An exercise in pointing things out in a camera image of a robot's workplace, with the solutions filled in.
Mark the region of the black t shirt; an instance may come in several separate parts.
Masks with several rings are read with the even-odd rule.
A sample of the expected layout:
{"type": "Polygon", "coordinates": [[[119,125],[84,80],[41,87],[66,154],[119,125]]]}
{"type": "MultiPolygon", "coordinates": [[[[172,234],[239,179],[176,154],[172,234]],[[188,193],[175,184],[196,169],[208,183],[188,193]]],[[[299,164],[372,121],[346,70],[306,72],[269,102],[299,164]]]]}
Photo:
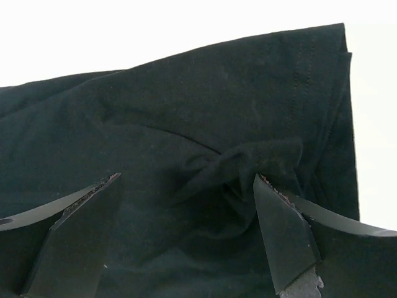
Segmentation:
{"type": "Polygon", "coordinates": [[[1,215],[120,173],[98,297],[273,297],[256,174],[359,218],[343,24],[1,89],[1,215]]]}

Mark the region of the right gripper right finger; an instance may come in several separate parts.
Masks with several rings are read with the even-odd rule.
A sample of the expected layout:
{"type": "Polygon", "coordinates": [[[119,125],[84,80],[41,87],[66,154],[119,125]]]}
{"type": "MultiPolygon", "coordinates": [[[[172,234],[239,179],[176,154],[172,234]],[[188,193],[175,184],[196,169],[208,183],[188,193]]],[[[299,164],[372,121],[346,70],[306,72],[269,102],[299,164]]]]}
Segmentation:
{"type": "Polygon", "coordinates": [[[257,175],[260,230],[279,297],[396,297],[396,232],[327,210],[257,175]]]}

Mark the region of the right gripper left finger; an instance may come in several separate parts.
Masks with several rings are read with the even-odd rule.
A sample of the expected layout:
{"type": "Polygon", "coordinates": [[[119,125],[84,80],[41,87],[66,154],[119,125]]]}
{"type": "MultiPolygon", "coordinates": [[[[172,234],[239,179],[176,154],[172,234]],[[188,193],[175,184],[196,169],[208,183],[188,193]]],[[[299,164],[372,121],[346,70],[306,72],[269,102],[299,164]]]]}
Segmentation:
{"type": "Polygon", "coordinates": [[[1,219],[1,297],[94,297],[121,201],[120,174],[1,219]]]}

